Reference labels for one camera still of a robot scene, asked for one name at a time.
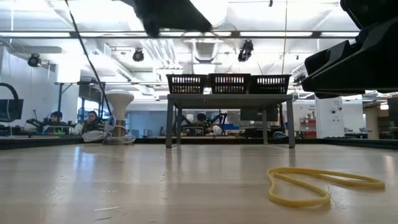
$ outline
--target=workbench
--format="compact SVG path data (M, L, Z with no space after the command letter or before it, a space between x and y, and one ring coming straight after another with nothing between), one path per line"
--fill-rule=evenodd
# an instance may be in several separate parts
M289 121L288 135L289 147L295 147L294 122L293 122L293 96L292 95L251 95L251 94L169 94L167 95L167 127L166 148L172 147L172 132L174 119L174 106L177 113L177 144L181 143L181 122L183 109L256 109L262 111L262 137L264 144L268 143L267 113L271 106L286 102L287 119Z

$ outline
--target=security camera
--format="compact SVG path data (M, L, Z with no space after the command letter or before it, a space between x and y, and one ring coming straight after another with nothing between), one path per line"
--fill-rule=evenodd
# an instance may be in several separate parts
M141 62L144 60L144 53L142 53L142 49L136 49L134 54L132 55L132 59L135 62Z
M27 64L32 68L39 68L42 66L42 60L39 54L32 54L27 61Z
M239 62L246 62L251 57L251 52L254 50L251 40L245 40L238 55Z

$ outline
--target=yellow rubber band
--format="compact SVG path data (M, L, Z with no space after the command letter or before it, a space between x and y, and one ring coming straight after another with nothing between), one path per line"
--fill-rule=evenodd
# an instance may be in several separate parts
M337 184L350 186L350 187L365 187L365 188L371 188L371 189L384 189L386 187L384 182L381 180L373 179L370 177L364 177L361 175L345 174L345 173L341 173L341 172L332 172L332 171L318 170L318 169L304 169L304 168L291 168L291 167L278 167L278 168L269 169L267 171L267 176L269 178L270 185L271 185L271 187L268 190L269 200L271 202L277 203L279 205L284 205L284 206L293 207L293 208L303 208L303 207L312 207L312 206L329 204L330 203L330 194L326 190L323 190L323 189L316 187L312 184L308 184L306 182L297 180L292 177L288 177L283 174L304 174L304 175L309 175L309 176L312 176L315 178L328 180L330 182L334 182ZM343 180L343 179L339 179L339 178L331 177L331 176L346 177L346 178L357 179L357 180ZM288 181L292 184L304 187L306 189L309 189L322 197L317 198L317 199L308 199L308 200L290 200L287 198L280 197L274 193L274 190L275 190L275 178L274 177L281 179L281 180Z

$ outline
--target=black basket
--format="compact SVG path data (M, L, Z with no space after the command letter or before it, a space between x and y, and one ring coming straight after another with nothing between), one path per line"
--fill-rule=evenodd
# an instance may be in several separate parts
M166 75L170 94L203 94L207 75Z
M246 94L251 74L213 73L207 84L212 94Z
M250 94L287 94L291 75L253 75Z

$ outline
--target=wooden table surface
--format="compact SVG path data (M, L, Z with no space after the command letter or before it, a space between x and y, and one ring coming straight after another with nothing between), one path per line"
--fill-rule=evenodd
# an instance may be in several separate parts
M1 224L398 223L398 153L328 145L103 146L0 151ZM368 175L386 190L340 187L330 206L286 208L267 198L267 169L308 167ZM316 197L281 180L278 193Z

